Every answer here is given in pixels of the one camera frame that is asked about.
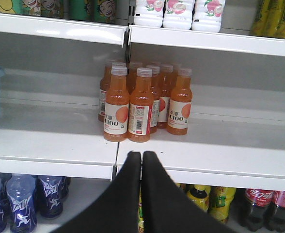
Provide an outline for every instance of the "bottle cap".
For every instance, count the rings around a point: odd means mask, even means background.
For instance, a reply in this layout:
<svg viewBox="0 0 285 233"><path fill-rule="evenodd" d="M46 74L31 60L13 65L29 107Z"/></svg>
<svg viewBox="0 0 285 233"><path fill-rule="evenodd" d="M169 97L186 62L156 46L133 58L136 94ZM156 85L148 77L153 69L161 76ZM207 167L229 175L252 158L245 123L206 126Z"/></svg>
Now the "bottle cap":
<svg viewBox="0 0 285 233"><path fill-rule="evenodd" d="M194 188L199 191L204 191L206 189L205 185L199 185L199 184L195 184Z"/></svg>
<svg viewBox="0 0 285 233"><path fill-rule="evenodd" d="M180 68L178 70L178 75L181 75L181 76L191 76L192 75L192 69L190 69L190 68Z"/></svg>
<svg viewBox="0 0 285 233"><path fill-rule="evenodd" d="M139 77L151 77L152 69L140 67L137 69L137 76Z"/></svg>
<svg viewBox="0 0 285 233"><path fill-rule="evenodd" d="M124 62L112 62L111 66L126 67L127 65Z"/></svg>
<svg viewBox="0 0 285 233"><path fill-rule="evenodd" d="M127 67L112 65L111 74L116 75L116 76L126 76Z"/></svg>
<svg viewBox="0 0 285 233"><path fill-rule="evenodd" d="M161 72L172 73L173 68L174 68L173 65L170 65L170 64L161 64L160 65L160 71Z"/></svg>
<svg viewBox="0 0 285 233"><path fill-rule="evenodd" d="M147 65L146 67L149 69L152 69L152 74L160 74L160 67L159 66Z"/></svg>
<svg viewBox="0 0 285 233"><path fill-rule="evenodd" d="M130 69L137 69L137 68L142 67L142 66L143 66L142 62L130 62L128 67Z"/></svg>

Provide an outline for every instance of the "cola bottle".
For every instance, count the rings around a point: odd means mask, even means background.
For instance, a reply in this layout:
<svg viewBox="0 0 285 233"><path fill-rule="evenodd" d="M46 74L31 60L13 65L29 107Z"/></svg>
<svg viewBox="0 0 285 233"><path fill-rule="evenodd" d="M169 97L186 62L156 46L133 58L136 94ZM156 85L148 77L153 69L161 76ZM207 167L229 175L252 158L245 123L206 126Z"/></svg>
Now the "cola bottle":
<svg viewBox="0 0 285 233"><path fill-rule="evenodd" d="M260 229L272 196L273 191L270 190L247 188L239 208L239 224L252 232Z"/></svg>
<svg viewBox="0 0 285 233"><path fill-rule="evenodd" d="M264 225L270 231L285 231L285 191L274 191L264 216Z"/></svg>

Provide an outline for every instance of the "white shelf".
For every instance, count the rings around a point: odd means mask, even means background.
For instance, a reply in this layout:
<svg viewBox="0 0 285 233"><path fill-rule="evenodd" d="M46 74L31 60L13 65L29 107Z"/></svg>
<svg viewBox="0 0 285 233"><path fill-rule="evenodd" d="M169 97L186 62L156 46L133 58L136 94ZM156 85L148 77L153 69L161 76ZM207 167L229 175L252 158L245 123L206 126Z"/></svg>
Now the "white shelf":
<svg viewBox="0 0 285 233"><path fill-rule="evenodd" d="M223 50L285 57L285 40L130 25L129 43Z"/></svg>
<svg viewBox="0 0 285 233"><path fill-rule="evenodd" d="M65 19L0 14L0 32L124 44L127 27Z"/></svg>
<svg viewBox="0 0 285 233"><path fill-rule="evenodd" d="M97 108L1 103L1 112L0 172L111 178L117 143L104 139Z"/></svg>
<svg viewBox="0 0 285 233"><path fill-rule="evenodd" d="M109 186L107 180L72 178L67 200L64 202L62 214L52 220L37 214L38 225L33 233L49 233L65 224L93 203ZM10 233L9 224L3 233Z"/></svg>

